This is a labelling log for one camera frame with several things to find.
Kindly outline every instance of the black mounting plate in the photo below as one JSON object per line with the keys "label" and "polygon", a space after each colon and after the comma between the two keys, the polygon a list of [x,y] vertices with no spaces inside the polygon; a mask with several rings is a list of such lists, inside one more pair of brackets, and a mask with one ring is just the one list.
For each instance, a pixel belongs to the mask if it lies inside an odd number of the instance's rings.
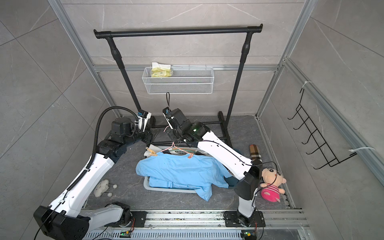
{"label": "black mounting plate", "polygon": [[[237,211],[224,212],[224,219],[226,227],[244,227],[238,220]],[[255,222],[257,223],[257,227],[265,227],[264,215],[261,211],[254,211],[252,216],[249,218],[249,221],[249,227],[255,227]]]}
{"label": "black mounting plate", "polygon": [[[144,227],[144,224],[145,224],[145,220],[146,220],[146,217],[147,217],[147,212],[145,211],[142,211],[142,212],[131,212],[132,213],[132,217],[135,218],[135,227]],[[127,226],[125,227],[131,227],[132,226],[132,222],[130,222]],[[116,223],[110,223],[110,224],[107,224],[105,225],[105,227],[120,227],[118,224]]]}

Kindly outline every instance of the zip tie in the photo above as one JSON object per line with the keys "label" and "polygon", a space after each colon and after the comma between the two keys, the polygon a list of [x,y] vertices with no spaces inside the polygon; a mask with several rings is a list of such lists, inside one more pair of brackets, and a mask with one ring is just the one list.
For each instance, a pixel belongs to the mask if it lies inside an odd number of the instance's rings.
{"label": "zip tie", "polygon": [[376,150],[376,149],[374,149],[374,148],[372,148],[372,147],[359,147],[359,148],[356,148],[356,149],[349,149],[348,151],[350,151],[350,152],[356,152],[356,151],[358,151],[358,150],[360,150],[360,149],[372,149],[372,150]]}
{"label": "zip tie", "polygon": [[305,84],[307,84],[307,83],[311,83],[311,81],[305,81],[301,88],[304,88]]}

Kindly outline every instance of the pink stuffed doll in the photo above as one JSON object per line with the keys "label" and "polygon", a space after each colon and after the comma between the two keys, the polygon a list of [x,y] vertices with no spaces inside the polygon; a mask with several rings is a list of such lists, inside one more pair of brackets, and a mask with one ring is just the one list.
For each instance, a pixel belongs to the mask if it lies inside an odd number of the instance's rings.
{"label": "pink stuffed doll", "polygon": [[272,168],[264,168],[262,177],[264,183],[260,184],[260,186],[265,187],[262,189],[262,197],[270,202],[280,202],[280,194],[284,194],[285,190],[279,188],[279,186],[286,183],[287,180],[283,178],[281,173]]}

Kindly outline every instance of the black wire hook rack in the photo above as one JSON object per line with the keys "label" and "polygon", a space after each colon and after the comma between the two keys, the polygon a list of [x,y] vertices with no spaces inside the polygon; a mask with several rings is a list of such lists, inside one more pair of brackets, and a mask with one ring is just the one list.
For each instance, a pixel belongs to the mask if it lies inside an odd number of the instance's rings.
{"label": "black wire hook rack", "polygon": [[[294,129],[294,130],[298,130],[298,129],[300,129],[303,125],[305,125],[306,128],[308,129],[308,131],[310,132],[310,136],[308,137],[308,140],[307,140],[305,143],[304,143],[304,142],[301,142],[302,144],[307,144],[307,143],[309,142],[309,140],[311,139],[311,137],[312,137],[313,140],[315,141],[315,143],[316,143],[316,145],[317,145],[317,148],[316,148],[315,150],[313,150],[312,152],[310,152],[310,153],[307,153],[307,152],[306,152],[306,154],[307,154],[307,155],[310,155],[310,154],[313,154],[314,152],[316,152],[317,150],[320,150],[321,154],[324,156],[325,160],[327,161],[327,163],[324,164],[323,166],[318,167],[318,168],[314,167],[314,169],[320,169],[320,168],[323,168],[323,167],[325,167],[325,166],[327,166],[327,165],[329,165],[330,167],[333,167],[333,166],[335,166],[335,165],[337,165],[337,164],[340,164],[340,163],[344,162],[345,160],[347,160],[347,159],[349,159],[349,158],[351,158],[351,157],[357,155],[357,153],[354,152],[354,153],[350,154],[349,157],[347,157],[347,158],[344,159],[344,160],[339,160],[339,159],[336,157],[336,155],[334,154],[333,150],[332,150],[331,147],[328,145],[327,141],[325,140],[325,138],[323,137],[323,135],[321,134],[321,132],[319,131],[319,129],[317,128],[317,126],[315,125],[315,123],[312,121],[312,119],[311,119],[310,116],[308,115],[307,111],[305,111],[305,109],[304,109],[303,106],[301,105],[301,101],[302,101],[302,99],[303,99],[303,94],[304,94],[304,88],[302,88],[302,89],[300,90],[300,93],[301,93],[301,98],[300,98],[299,105],[296,107],[296,113],[294,114],[294,116],[293,116],[292,118],[288,118],[288,119],[289,119],[289,120],[292,120],[296,115],[298,115],[298,116],[301,118],[301,120],[303,121],[303,123],[300,125],[300,127],[298,127],[298,128],[293,128],[293,129]],[[305,114],[307,115],[306,118],[303,117],[303,116],[299,113],[300,110],[303,110],[303,111],[305,112]],[[314,127],[315,127],[315,130],[314,130],[314,131],[311,131],[310,128],[308,127],[308,125],[307,125],[307,123],[306,123],[308,120],[310,120],[310,121],[312,122],[312,124],[314,125]],[[314,137],[314,133],[316,133],[316,132],[321,136],[321,139],[323,139],[323,141],[324,141],[324,143],[321,144],[321,145],[319,145],[319,142],[320,142],[320,141],[317,141],[316,138]],[[332,155],[333,155],[333,159],[332,159],[332,160],[329,161],[329,160],[327,159],[327,157],[325,156],[324,151],[321,149],[323,146],[324,146],[324,147],[328,147],[329,150],[331,151],[331,153],[332,153]]]}

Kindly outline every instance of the clothing rack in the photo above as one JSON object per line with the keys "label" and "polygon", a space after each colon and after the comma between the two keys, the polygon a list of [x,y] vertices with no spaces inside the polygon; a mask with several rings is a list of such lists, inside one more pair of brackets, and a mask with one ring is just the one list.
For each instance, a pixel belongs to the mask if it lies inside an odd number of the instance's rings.
{"label": "clothing rack", "polygon": [[[231,102],[229,104],[227,117],[224,118],[222,111],[219,111],[218,113],[218,121],[215,122],[203,122],[203,124],[220,124],[220,128],[222,130],[223,137],[221,137],[224,142],[232,147],[232,143],[230,140],[230,136],[228,133],[228,123],[229,119],[231,117],[233,104],[235,103],[236,93],[237,89],[240,83],[240,78],[243,72],[245,60],[247,59],[247,55],[249,53],[250,49],[250,43],[251,38],[254,33],[260,33],[263,29],[263,24],[260,24],[260,26],[249,26],[249,27],[242,27],[242,28],[203,28],[203,29],[177,29],[177,30],[148,30],[148,31],[94,31],[94,34],[96,38],[101,39],[104,38],[107,40],[109,47],[111,48],[111,53],[113,56],[113,59],[116,61],[121,74],[124,78],[125,83],[127,84],[127,87],[129,89],[129,92],[132,96],[132,99],[136,105],[136,108],[138,111],[141,110],[139,100],[137,99],[136,93],[132,87],[131,81],[129,80],[127,71],[125,70],[124,63],[122,61],[121,54],[116,47],[116,44],[113,40],[115,37],[133,37],[133,36],[163,36],[163,35],[191,35],[191,34],[216,34],[216,33],[247,33],[245,37],[245,42],[243,44],[242,53],[240,56],[240,64],[239,68],[237,70],[235,85],[233,86],[232,96],[231,96]],[[155,125],[155,118],[151,117],[150,124],[152,128],[161,128],[166,127],[164,126],[156,126]],[[170,144],[172,142],[153,142],[152,144]]]}

